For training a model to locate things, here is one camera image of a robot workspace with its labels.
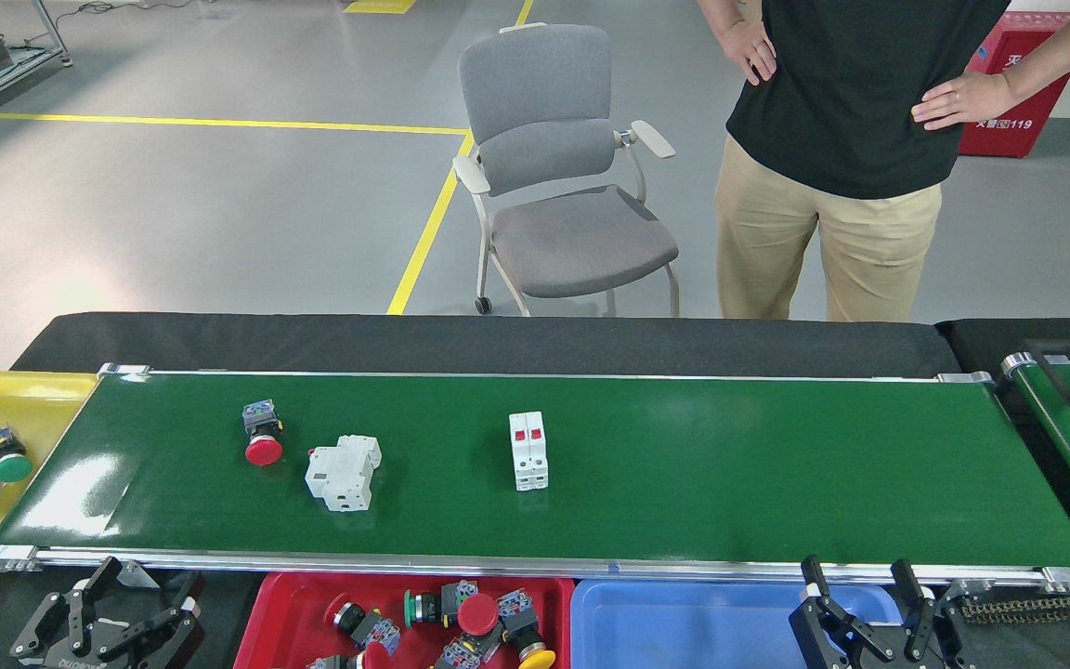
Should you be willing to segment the person's right hand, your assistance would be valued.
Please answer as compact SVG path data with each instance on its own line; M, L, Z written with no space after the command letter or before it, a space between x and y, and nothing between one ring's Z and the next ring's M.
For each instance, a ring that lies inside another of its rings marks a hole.
M736 20L727 27L719 43L727 59L740 69L749 85L767 82L776 73L776 47L761 19Z

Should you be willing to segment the person's left hand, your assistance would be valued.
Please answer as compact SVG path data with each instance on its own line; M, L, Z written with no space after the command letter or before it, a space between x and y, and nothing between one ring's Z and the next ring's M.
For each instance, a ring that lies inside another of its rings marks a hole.
M927 90L910 117L926 131L937 131L998 117L1022 101L1002 73L964 72Z

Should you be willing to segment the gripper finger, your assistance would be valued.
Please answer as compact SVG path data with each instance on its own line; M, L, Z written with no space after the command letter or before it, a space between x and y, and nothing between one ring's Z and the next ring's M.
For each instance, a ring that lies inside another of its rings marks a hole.
M959 582L948 586L941 597L921 586L907 559L891 568L892 596L903 621L895 630L889 668L970 668L965 651L965 624Z
M815 554L802 560L800 571L805 594L789 625L808 668L895 668L895 634L838 604Z

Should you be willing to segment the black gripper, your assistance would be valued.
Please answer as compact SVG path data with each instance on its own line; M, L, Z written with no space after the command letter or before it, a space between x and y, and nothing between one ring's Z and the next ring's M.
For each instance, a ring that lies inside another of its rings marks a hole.
M11 657L19 663L42 663L44 668L136 668L183 666L203 640L197 597L203 576L183 576L173 600L164 609L134 623L95 617L95 605L122 574L114 557L102 559L89 579L65 593L43 597L33 615L11 643Z

